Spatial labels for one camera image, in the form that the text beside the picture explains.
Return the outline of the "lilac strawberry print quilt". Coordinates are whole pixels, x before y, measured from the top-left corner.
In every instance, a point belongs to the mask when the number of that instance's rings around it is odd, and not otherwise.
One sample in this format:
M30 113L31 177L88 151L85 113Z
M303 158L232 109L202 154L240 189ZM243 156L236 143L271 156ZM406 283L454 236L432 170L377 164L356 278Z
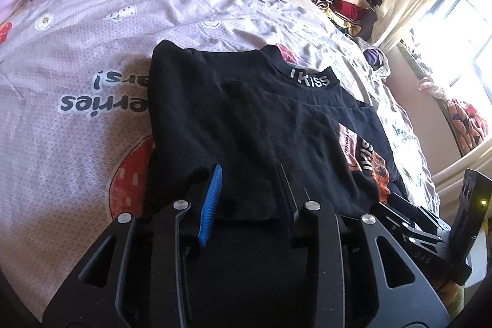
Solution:
M278 45L332 67L375 107L410 200L439 198L405 110L317 7L284 0L30 0L1 30L1 270L40 318L121 210L137 209L151 152L156 45L237 52Z

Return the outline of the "black IKISS sweater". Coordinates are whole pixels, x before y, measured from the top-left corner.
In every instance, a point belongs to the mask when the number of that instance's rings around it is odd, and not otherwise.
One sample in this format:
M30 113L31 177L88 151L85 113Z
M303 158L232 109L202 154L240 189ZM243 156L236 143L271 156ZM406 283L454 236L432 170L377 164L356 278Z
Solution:
M241 53L162 41L148 83L155 148L143 211L198 202L213 166L223 171L208 243L192 245L193 327L295 327L307 309L307 253L292 249L274 198L274 168L334 213L359 217L407 191L373 107L331 69L289 66L278 47Z

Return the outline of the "clothes on window sill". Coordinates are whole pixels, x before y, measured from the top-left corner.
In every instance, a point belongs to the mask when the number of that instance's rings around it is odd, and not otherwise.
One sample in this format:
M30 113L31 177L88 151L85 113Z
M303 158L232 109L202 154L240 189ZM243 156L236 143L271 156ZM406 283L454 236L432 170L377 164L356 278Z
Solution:
M470 153L485 141L489 135L488 124L474 106L453 98L448 89L441 87L429 76L419 80L418 89L437 101L459 147L460 155Z

